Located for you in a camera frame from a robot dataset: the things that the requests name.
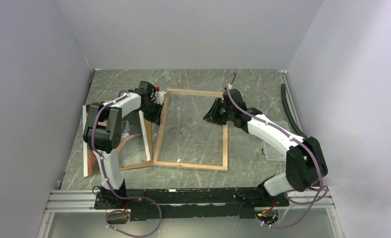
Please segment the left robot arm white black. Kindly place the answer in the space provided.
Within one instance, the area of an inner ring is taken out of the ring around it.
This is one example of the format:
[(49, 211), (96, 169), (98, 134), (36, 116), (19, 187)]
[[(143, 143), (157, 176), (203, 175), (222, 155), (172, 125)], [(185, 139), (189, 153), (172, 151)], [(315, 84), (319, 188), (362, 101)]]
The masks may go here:
[(131, 112), (141, 112), (143, 118), (160, 125), (166, 91), (147, 81), (135, 89), (123, 89), (118, 97), (89, 106), (83, 141), (96, 155), (102, 177), (100, 193), (114, 208), (127, 202), (126, 182), (123, 178), (118, 149), (122, 138), (122, 119)]

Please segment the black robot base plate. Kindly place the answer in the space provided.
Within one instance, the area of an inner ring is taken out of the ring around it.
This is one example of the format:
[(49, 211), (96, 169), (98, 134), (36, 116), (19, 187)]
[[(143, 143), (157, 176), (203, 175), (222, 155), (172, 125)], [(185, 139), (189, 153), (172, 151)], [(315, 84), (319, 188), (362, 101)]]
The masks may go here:
[(127, 189), (127, 197), (113, 199), (97, 192), (94, 208), (128, 208), (132, 221), (171, 218), (237, 216), (251, 219), (262, 209), (287, 207), (283, 194), (269, 196), (258, 187)]

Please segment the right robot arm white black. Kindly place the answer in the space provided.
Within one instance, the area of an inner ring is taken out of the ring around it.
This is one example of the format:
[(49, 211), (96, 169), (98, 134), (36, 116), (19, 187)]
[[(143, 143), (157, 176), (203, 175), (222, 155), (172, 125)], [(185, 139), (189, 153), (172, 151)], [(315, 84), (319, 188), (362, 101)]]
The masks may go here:
[(284, 156), (285, 171), (266, 179), (259, 186), (258, 200), (262, 205), (271, 205), (277, 195), (291, 190), (303, 192), (321, 182), (328, 174), (316, 138), (291, 133), (272, 122), (260, 110), (246, 107), (237, 89), (226, 90), (221, 98), (216, 98), (203, 119), (217, 125), (226, 125), (230, 121), (235, 127), (270, 144)]

